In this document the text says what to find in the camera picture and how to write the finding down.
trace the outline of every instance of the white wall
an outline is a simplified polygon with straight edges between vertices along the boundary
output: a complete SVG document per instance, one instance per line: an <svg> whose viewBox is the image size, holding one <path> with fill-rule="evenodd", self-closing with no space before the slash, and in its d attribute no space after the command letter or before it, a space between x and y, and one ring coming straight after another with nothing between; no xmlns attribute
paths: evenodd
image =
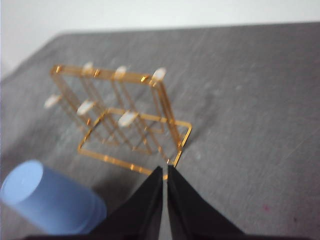
<svg viewBox="0 0 320 240"><path fill-rule="evenodd" d="M320 0L1 0L1 75L63 31L320 21Z"/></svg>

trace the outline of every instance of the gold metal rod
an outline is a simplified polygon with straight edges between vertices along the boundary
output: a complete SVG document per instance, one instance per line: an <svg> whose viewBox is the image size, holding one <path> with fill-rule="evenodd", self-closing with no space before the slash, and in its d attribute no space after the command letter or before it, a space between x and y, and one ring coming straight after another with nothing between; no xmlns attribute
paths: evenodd
<svg viewBox="0 0 320 240"><path fill-rule="evenodd" d="M166 122L167 123L167 126L169 128L169 131L171 133L171 136L173 138L173 141L175 143L175 146L178 150L179 149L179 142L180 142L180 138L179 138L179 134L178 134L178 131L177 131L177 128L176 126L174 125L174 120L172 119L172 116L169 112L169 109L168 109L168 106L167 106L167 103L166 101L164 100L164 96L163 96L163 93L162 93L162 90L157 88L157 91L158 91L158 95L159 95L159 99L160 99L160 103L162 104L162 109L163 109L163 112L164 112L164 115L167 117L168 121Z"/></svg>
<svg viewBox="0 0 320 240"><path fill-rule="evenodd" d="M84 79L82 77L80 77L80 81L82 83L82 86L84 88L84 90L86 91L86 93L89 95L89 97L93 100L96 101L96 104L93 106L93 111L95 112L95 114L99 117L101 112L104 111L102 105L103 105L103 100L100 97L98 91L96 91L95 87L93 86L93 84L89 83L89 79ZM115 144L119 144L119 141L117 139L117 137L114 134L114 130L112 130L108 124L103 120L102 121L102 125L104 126L104 128L107 130L107 132L109 133L109 135L112 137L112 139L114 140Z"/></svg>
<svg viewBox="0 0 320 240"><path fill-rule="evenodd" d="M157 100L157 97L156 97L156 94L155 94L155 90L151 85L150 85L150 90L151 90L151 93L152 93L152 98L153 98L153 102L154 102L154 105L155 105L156 112L157 112L159 118L161 118L162 114L161 114L161 111L160 111L160 108L159 108L159 104L158 104L158 100ZM164 124L162 122L160 122L160 125L161 125L161 129L160 129L160 131L157 131L157 133L163 134L165 132Z"/></svg>

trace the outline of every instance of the tabletop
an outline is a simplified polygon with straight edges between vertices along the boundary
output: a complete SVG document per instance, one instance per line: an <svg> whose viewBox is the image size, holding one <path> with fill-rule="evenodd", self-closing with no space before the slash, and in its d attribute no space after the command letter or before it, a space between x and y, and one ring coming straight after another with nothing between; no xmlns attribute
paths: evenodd
<svg viewBox="0 0 320 240"><path fill-rule="evenodd" d="M320 239L320 23L64 33L1 80L1 182L27 159L93 188L111 213L146 179L77 153L54 64L165 67L175 117L193 129L177 166L248 234ZM171 239L164 191L159 239ZM42 232L1 205L2 239Z"/></svg>

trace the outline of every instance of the white peg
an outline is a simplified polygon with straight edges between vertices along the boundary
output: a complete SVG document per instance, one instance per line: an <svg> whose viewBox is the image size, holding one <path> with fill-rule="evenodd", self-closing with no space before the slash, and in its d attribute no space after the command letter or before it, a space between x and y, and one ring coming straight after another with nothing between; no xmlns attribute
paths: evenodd
<svg viewBox="0 0 320 240"><path fill-rule="evenodd" d="M84 115L95 105L94 101L85 100L77 109L76 114Z"/></svg>
<svg viewBox="0 0 320 240"><path fill-rule="evenodd" d="M126 66L120 66L115 70L114 78L119 80L126 74L127 68Z"/></svg>
<svg viewBox="0 0 320 240"><path fill-rule="evenodd" d="M61 100L61 95L52 94L48 99L44 102L44 108L49 109L52 106L56 105Z"/></svg>
<svg viewBox="0 0 320 240"><path fill-rule="evenodd" d="M160 67L157 70L155 70L154 74L152 75L152 78L155 78L157 80L161 80L166 75L166 69L164 67Z"/></svg>
<svg viewBox="0 0 320 240"><path fill-rule="evenodd" d="M135 120L138 116L137 112L126 111L118 120L118 124L120 127L127 127Z"/></svg>

